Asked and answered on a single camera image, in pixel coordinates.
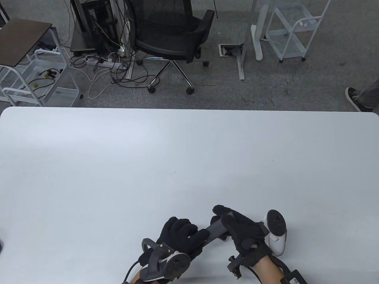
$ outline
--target white vr controller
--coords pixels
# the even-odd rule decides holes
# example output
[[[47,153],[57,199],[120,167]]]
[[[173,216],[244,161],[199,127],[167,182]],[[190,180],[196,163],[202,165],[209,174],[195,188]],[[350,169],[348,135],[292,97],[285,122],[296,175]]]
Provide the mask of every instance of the white vr controller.
[[[267,240],[269,248],[273,251],[274,256],[281,256],[287,239],[287,227],[283,216],[272,209],[267,212],[263,223],[270,231]]]

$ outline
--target forearm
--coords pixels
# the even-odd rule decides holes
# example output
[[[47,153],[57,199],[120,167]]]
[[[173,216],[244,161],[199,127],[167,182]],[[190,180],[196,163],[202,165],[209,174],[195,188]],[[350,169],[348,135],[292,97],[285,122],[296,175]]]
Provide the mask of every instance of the forearm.
[[[133,277],[133,279],[130,281],[130,284],[135,284],[138,279],[139,279],[139,272]],[[158,284],[158,281],[154,281],[151,284]]]
[[[268,256],[263,257],[253,270],[257,273],[262,284],[280,284],[284,278],[283,272],[276,266]]]

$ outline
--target shoe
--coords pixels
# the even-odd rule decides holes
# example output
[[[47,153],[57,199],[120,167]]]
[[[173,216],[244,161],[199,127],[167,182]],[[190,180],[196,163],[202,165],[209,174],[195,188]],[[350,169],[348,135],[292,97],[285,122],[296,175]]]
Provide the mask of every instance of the shoe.
[[[357,99],[360,95],[360,92],[352,87],[348,87],[345,90],[345,96],[348,101],[353,105],[353,107],[359,112],[372,112],[373,108],[367,108],[364,105],[361,105]]]

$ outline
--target floor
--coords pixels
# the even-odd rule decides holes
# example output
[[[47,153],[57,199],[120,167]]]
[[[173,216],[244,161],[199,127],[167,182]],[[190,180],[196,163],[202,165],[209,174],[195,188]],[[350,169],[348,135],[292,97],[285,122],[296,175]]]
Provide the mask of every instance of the floor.
[[[69,15],[63,1],[1,0],[1,3],[10,17],[53,23],[61,41],[65,41],[68,38]],[[180,64],[195,85],[193,95],[186,94],[186,82],[174,67],[170,67],[162,75],[153,95],[146,88],[126,89],[112,85],[92,100],[87,96],[91,83],[83,74],[73,71],[85,94],[79,106],[354,111],[344,96],[345,88],[365,89],[379,77],[379,25],[376,24],[379,2],[332,0],[305,62],[295,58],[279,64],[266,42],[262,43],[264,59],[258,62],[249,42],[244,64],[246,79],[240,81],[236,60],[220,58],[217,44],[243,42],[250,1],[216,0],[219,18],[214,19],[209,39],[202,49],[210,61],[209,67],[203,67],[200,62]],[[206,9],[214,9],[212,0],[192,0],[192,3],[195,14],[199,16]],[[303,0],[303,3],[313,14],[321,14],[326,0]],[[149,74],[156,74],[162,63],[145,61],[144,65]],[[91,67],[83,70],[93,77]],[[140,75],[143,75],[142,68],[135,66],[133,77]],[[110,83],[110,79],[109,75],[104,75],[97,80],[89,95],[96,96]],[[10,104],[0,102],[0,111],[8,106]]]

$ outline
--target person's leg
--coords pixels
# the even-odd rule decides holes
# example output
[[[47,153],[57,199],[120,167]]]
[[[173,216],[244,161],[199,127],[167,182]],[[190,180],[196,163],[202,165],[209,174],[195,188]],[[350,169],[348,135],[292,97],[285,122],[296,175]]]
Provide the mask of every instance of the person's leg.
[[[348,87],[345,95],[357,111],[370,112],[379,105],[379,79],[363,93]]]

